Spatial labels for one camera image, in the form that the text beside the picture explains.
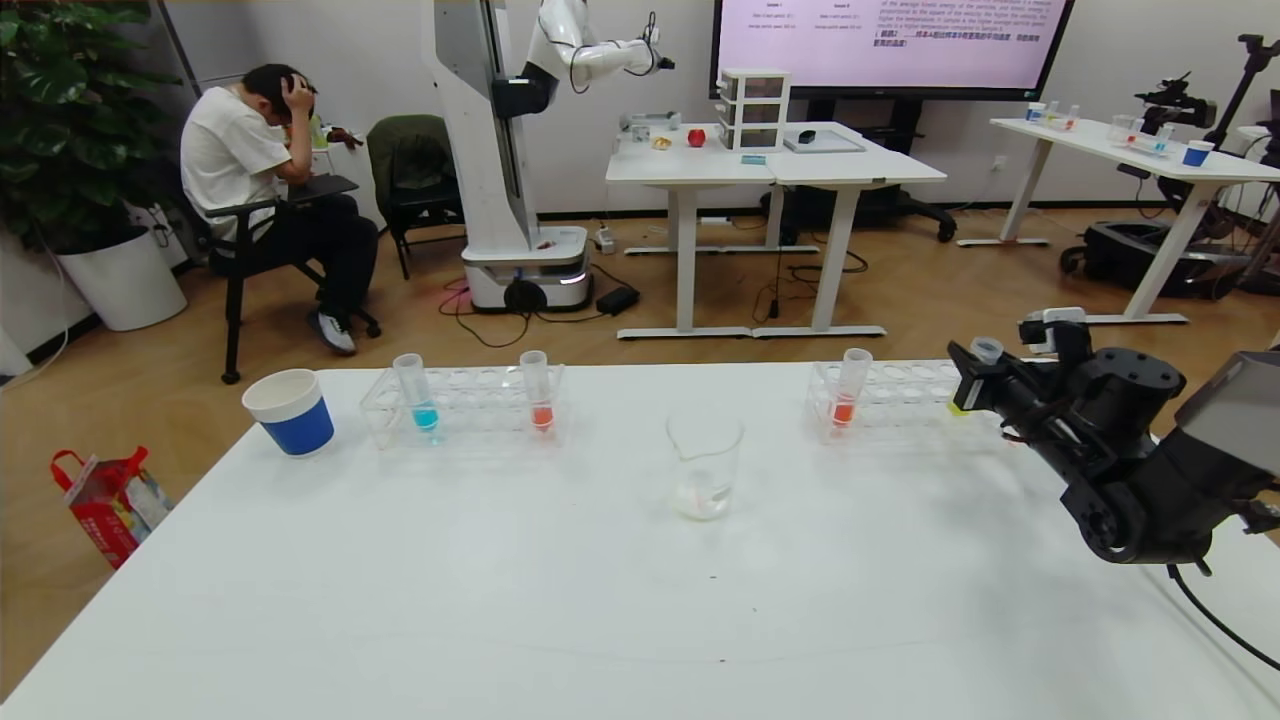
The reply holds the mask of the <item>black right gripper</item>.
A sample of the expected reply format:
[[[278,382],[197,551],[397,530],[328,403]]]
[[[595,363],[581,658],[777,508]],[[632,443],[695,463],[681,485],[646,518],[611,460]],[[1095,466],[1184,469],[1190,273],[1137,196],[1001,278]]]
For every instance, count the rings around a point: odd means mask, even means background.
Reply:
[[[950,341],[947,354],[959,377],[954,406],[961,411],[995,413],[1021,421],[1028,414],[1055,406],[1055,360],[1002,355],[984,363],[969,348]]]

